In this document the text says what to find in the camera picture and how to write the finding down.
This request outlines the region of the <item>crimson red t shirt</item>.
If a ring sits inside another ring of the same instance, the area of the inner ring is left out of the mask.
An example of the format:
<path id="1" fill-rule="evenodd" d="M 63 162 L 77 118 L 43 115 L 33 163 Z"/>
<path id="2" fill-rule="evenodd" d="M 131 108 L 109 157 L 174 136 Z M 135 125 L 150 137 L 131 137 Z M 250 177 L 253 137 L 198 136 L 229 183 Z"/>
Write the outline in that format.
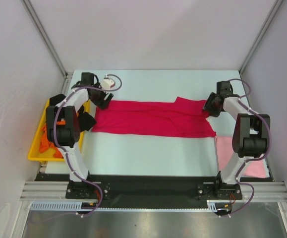
<path id="1" fill-rule="evenodd" d="M 174 102 L 111 101 L 96 109 L 92 132 L 180 138 L 216 137 L 203 110 L 204 100 L 177 97 Z"/>

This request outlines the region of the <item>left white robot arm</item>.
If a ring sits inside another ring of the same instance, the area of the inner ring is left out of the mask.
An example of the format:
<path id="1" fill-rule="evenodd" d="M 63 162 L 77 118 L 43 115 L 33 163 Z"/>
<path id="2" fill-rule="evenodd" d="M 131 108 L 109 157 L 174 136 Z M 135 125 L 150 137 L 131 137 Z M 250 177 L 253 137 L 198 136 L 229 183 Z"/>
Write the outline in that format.
<path id="1" fill-rule="evenodd" d="M 102 198 L 102 190 L 90 181 L 79 141 L 81 133 L 89 131 L 96 120 L 84 110 L 84 103 L 90 101 L 100 109 L 106 109 L 113 98 L 115 81 L 110 74 L 102 81 L 94 73 L 84 72 L 81 79 L 71 88 L 67 96 L 60 94 L 50 98 L 45 110 L 46 135 L 63 156 L 69 170 L 69 182 L 65 197 L 67 199 L 88 199 L 93 194 Z"/>

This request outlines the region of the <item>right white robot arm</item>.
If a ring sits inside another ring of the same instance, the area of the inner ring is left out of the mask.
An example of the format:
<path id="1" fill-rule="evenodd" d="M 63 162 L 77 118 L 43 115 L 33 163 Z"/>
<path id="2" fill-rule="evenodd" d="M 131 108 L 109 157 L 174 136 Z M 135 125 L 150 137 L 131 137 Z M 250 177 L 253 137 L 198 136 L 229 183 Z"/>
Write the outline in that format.
<path id="1" fill-rule="evenodd" d="M 212 117 L 226 112 L 235 120 L 231 142 L 233 155 L 204 193 L 209 199 L 240 198 L 240 178 L 244 170 L 251 163 L 264 160 L 271 148 L 270 116 L 252 110 L 241 99 L 233 92 L 230 80 L 219 81 L 203 108 Z"/>

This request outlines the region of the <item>black t shirt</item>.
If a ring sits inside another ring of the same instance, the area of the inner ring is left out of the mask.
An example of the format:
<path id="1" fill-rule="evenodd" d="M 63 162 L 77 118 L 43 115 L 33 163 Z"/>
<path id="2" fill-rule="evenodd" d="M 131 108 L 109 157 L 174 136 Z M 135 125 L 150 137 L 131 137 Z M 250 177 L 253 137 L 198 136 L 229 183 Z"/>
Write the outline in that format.
<path id="1" fill-rule="evenodd" d="M 57 94 L 49 99 L 49 106 L 55 106 L 65 99 L 64 94 Z M 76 113 L 81 132 L 89 131 L 97 122 L 82 105 Z"/>

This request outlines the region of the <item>folded pink t shirt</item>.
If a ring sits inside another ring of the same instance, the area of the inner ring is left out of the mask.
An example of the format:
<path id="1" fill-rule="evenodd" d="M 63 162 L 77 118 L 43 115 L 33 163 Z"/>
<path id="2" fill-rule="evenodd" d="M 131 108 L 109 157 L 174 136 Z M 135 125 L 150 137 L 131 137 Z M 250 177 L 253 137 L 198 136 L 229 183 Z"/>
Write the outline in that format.
<path id="1" fill-rule="evenodd" d="M 216 136 L 215 143 L 218 157 L 218 167 L 219 170 L 222 171 L 227 166 L 234 153 L 232 148 L 232 137 Z M 244 170 L 242 176 L 260 179 L 268 178 L 269 174 L 266 170 L 264 160 L 250 163 Z"/>

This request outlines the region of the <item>orange t shirt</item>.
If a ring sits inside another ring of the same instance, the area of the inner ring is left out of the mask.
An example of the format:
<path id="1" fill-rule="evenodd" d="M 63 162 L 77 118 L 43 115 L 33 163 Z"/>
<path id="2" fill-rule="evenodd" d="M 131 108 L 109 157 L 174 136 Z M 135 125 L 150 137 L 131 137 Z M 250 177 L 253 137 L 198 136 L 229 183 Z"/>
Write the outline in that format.
<path id="1" fill-rule="evenodd" d="M 61 152 L 47 138 L 47 125 L 46 125 L 46 123 L 44 123 L 44 125 L 42 126 L 41 132 L 42 132 L 42 136 L 40 139 L 39 152 L 40 153 L 52 152 L 53 158 L 62 159 L 63 156 L 62 156 Z"/>

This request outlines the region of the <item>yellow plastic tray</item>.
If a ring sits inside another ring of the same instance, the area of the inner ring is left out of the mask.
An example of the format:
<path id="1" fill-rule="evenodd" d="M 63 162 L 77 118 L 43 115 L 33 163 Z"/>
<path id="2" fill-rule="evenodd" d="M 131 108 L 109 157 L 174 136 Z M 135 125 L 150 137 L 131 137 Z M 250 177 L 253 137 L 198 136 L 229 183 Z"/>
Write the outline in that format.
<path id="1" fill-rule="evenodd" d="M 52 142 L 55 147 L 65 147 L 66 149 L 81 149 L 84 132 L 81 132 L 77 118 L 77 110 L 74 106 L 64 106 L 60 108 L 61 103 L 55 106 L 49 106 L 47 101 L 44 112 L 39 122 L 38 129 L 35 133 L 31 148 L 29 150 L 28 159 L 32 161 L 48 162 L 57 161 L 63 162 L 64 158 L 53 158 L 52 152 L 40 153 L 40 139 L 42 136 L 41 128 L 46 123 L 47 125 L 47 138 Z M 84 107 L 87 112 L 90 111 L 89 101 L 85 102 Z"/>

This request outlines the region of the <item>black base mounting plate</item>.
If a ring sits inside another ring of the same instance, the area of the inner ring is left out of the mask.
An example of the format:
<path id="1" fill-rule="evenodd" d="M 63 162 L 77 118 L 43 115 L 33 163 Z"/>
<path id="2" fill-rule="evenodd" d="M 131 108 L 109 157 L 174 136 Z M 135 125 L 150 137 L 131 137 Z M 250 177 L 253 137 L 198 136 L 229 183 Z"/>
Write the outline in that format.
<path id="1" fill-rule="evenodd" d="M 215 177 L 91 176 L 92 184 L 73 182 L 68 175 L 39 173 L 35 181 L 61 184 L 63 197 L 81 201 L 81 210 L 99 205 L 103 209 L 198 209 L 208 200 L 235 202 L 246 192 L 257 192 L 271 178 L 241 178 L 239 184 L 225 185 Z"/>

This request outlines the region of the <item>left corner aluminium post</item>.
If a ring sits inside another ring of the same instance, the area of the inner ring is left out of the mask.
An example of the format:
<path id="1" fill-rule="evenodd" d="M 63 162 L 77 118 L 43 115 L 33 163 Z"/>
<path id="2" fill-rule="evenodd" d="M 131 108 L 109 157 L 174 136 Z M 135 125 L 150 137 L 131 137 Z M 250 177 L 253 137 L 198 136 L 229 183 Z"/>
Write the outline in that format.
<path id="1" fill-rule="evenodd" d="M 21 3 L 23 4 L 25 10 L 27 11 L 30 19 L 33 22 L 33 25 L 35 26 L 38 34 L 40 35 L 44 45 L 46 46 L 46 49 L 48 50 L 49 54 L 51 55 L 51 58 L 53 59 L 57 69 L 61 73 L 64 79 L 67 78 L 67 71 L 64 68 L 64 65 L 36 11 L 34 8 L 32 2 L 30 0 L 21 0 Z"/>

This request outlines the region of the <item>corner aluminium post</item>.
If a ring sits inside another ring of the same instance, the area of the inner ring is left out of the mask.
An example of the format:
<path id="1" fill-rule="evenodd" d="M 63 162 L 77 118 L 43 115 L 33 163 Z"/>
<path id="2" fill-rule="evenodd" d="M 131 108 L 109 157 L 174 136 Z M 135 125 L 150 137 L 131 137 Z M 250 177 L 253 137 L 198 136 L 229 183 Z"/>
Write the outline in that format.
<path id="1" fill-rule="evenodd" d="M 285 0 L 276 0 L 274 4 L 272 5 L 266 19 L 264 20 L 252 46 L 250 47 L 250 50 L 248 51 L 243 63 L 241 64 L 238 72 L 239 75 L 242 76 L 244 72 L 246 71 L 249 63 L 253 59 L 254 55 L 258 51 L 262 41 L 264 40 L 264 37 L 266 36 L 269 28 L 271 27 L 272 23 L 274 22 L 277 14 L 279 13 L 282 5 L 284 4 Z"/>
<path id="2" fill-rule="evenodd" d="M 51 55 L 51 58 L 53 59 L 57 69 L 61 73 L 64 79 L 67 78 L 67 71 L 64 68 L 64 65 L 36 11 L 34 8 L 32 2 L 30 0 L 21 0 L 21 3 L 23 4 L 25 10 L 27 11 L 30 19 L 33 22 L 33 25 L 35 26 L 38 34 L 40 35 L 44 45 L 46 46 L 46 49 L 48 50 L 49 54 Z"/>

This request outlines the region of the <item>aluminium frame rail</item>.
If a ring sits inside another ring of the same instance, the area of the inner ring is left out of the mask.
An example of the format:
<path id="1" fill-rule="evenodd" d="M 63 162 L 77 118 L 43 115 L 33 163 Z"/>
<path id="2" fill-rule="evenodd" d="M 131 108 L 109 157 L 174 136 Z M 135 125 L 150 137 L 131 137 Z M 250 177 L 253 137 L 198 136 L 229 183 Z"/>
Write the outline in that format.
<path id="1" fill-rule="evenodd" d="M 284 182 L 250 182 L 256 202 L 287 202 L 287 188 Z M 67 181 L 27 181 L 21 199 L 64 200 Z"/>

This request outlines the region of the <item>right corner aluminium post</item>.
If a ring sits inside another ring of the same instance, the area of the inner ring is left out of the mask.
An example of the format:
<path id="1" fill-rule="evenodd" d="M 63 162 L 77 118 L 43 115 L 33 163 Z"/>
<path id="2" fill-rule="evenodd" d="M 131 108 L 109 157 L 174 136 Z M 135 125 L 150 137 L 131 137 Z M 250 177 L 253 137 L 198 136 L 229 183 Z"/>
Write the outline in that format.
<path id="1" fill-rule="evenodd" d="M 274 4 L 272 5 L 266 19 L 264 20 L 252 46 L 250 47 L 250 50 L 248 51 L 243 63 L 241 64 L 238 72 L 239 75 L 242 76 L 244 72 L 246 71 L 249 63 L 253 59 L 254 55 L 258 51 L 262 41 L 264 40 L 264 37 L 266 36 L 269 28 L 271 27 L 272 23 L 274 22 L 277 14 L 279 13 L 282 5 L 284 4 L 285 0 L 276 0 Z"/>

